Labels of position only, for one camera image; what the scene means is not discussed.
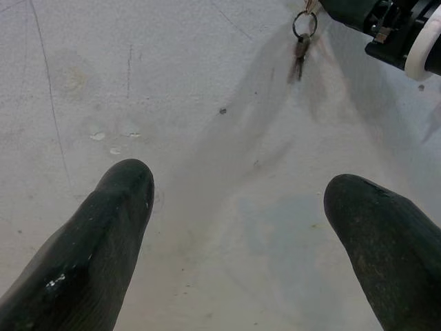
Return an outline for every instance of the key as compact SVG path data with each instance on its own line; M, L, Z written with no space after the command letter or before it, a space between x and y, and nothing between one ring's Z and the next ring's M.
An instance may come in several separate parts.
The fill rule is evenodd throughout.
M289 75L290 82L293 82L296 76L298 81L302 79L305 55L309 49L310 44L311 44L311 38L309 34L303 33L299 36L296 47L294 49L295 59L294 59L293 67L291 69L291 74Z

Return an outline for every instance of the metal key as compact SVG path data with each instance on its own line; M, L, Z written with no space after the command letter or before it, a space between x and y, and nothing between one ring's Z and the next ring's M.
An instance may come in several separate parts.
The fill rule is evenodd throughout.
M293 83L295 78L297 78L298 81L301 80L303 73L303 64L305 62L305 55L309 49L310 44L311 38L309 34L304 33L299 35L296 47L294 48L294 62L288 78L289 83Z
M295 71L298 76L297 79L302 79L303 73L303 64L305 63L305 55L309 49L309 45L311 44L311 38L309 34L303 33L297 40L297 45L295 49L296 61L294 63Z
M307 8L308 6L311 6L314 1L308 1L307 2ZM307 15L312 18L312 28L310 33L302 33L298 34L296 29L296 22L299 17ZM294 22L292 23L292 30L294 32L294 35L297 37L297 44L294 48L294 63L291 67L291 72L289 74L289 80L288 82L293 83L294 78L297 76L297 80L300 81L303 74L303 64L305 62L305 55L309 49L309 46L311 45L311 38L314 36L314 34L317 31L318 21L317 16L311 11L308 12L307 10L304 10L302 12L299 12L296 18L294 19Z

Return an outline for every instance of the white paint spot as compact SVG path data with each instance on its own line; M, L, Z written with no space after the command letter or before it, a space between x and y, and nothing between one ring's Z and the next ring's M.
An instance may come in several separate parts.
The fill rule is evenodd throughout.
M112 148L110 148L110 154L120 155L121 154L121 147L112 147Z
M95 134L91 134L90 138L95 140L95 141L101 141L105 138L105 133L104 132L98 132Z
M133 121L130 121L129 119L124 120L119 124L119 132L124 137L130 137L130 138L138 138L141 136L139 133L141 129L139 126L137 126Z

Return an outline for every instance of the gray floor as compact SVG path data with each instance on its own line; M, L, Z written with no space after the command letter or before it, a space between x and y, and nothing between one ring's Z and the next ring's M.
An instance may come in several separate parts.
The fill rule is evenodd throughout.
M134 157L156 204L116 330L380 330L322 193L351 172L441 219L439 78L422 91L322 13L287 84L302 0L15 1L0 0L0 292Z

